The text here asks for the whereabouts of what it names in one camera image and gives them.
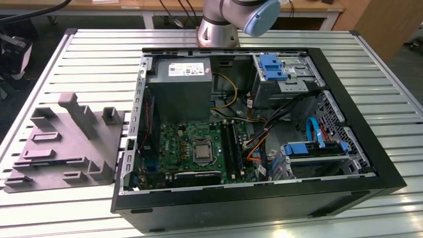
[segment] table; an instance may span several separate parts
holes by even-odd
[[[203,15],[203,1],[190,0],[193,7],[199,16]],[[2,0],[2,14],[23,14],[51,7],[62,2],[61,0]],[[186,1],[182,1],[187,10],[190,6]],[[296,14],[294,17],[317,17],[325,18],[321,30],[332,30],[340,14],[345,11],[344,5],[337,0],[333,5],[322,3],[321,0],[294,0]],[[163,3],[170,10],[173,16],[186,16],[177,0],[163,0]],[[290,17],[292,7],[286,4],[282,7],[280,17]],[[167,16],[167,12],[159,0],[121,0],[121,3],[97,4],[91,0],[74,0],[71,4],[62,10],[50,13],[49,15],[138,15],[143,16],[146,29],[154,29],[154,16]]]
[[[240,39],[242,47],[324,50],[409,186],[334,217],[178,231],[165,236],[356,238],[422,234],[423,108],[362,37],[350,32],[270,31],[261,38],[240,32]],[[94,111],[114,105],[127,111],[125,120],[130,121],[142,48],[195,46],[194,30],[69,31],[0,145],[0,188],[22,152],[22,140],[33,126],[30,116],[39,105],[63,112],[55,105],[59,94],[77,92],[81,105],[90,105]],[[131,224],[110,213],[113,193],[114,184],[17,194],[0,190],[0,237],[141,236]]]

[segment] metal workbench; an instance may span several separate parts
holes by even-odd
[[[368,43],[350,32],[270,31],[261,38],[240,35],[244,47],[322,48],[409,186],[336,217],[179,231],[179,236],[423,235],[423,109]],[[34,108],[42,104],[63,111],[57,105],[59,94],[77,92],[82,105],[94,111],[115,106],[127,111],[129,121],[142,48],[195,47],[195,36],[193,30],[79,30],[65,35],[0,146],[0,188],[31,132]],[[141,236],[110,213],[113,190],[114,184],[17,194],[0,190],[0,237]]]

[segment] yellow wire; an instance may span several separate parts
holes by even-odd
[[[236,83],[232,81],[232,79],[229,79],[229,77],[226,77],[222,73],[213,73],[213,74],[217,74],[217,75],[222,76],[232,83],[232,85],[234,87],[234,90],[236,90],[236,95],[234,95],[233,101],[229,104],[224,105],[224,106],[211,108],[211,109],[222,109],[222,108],[226,108],[226,107],[232,106],[232,104],[236,103],[237,98],[238,98],[238,88],[236,86]]]

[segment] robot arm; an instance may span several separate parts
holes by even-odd
[[[281,12],[278,0],[206,0],[198,31],[201,47],[237,47],[237,28],[250,36],[262,36]]]

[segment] cpu socket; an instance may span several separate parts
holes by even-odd
[[[193,146],[194,146],[193,161],[201,166],[206,166],[210,162],[213,162],[213,142],[211,141],[194,142]]]

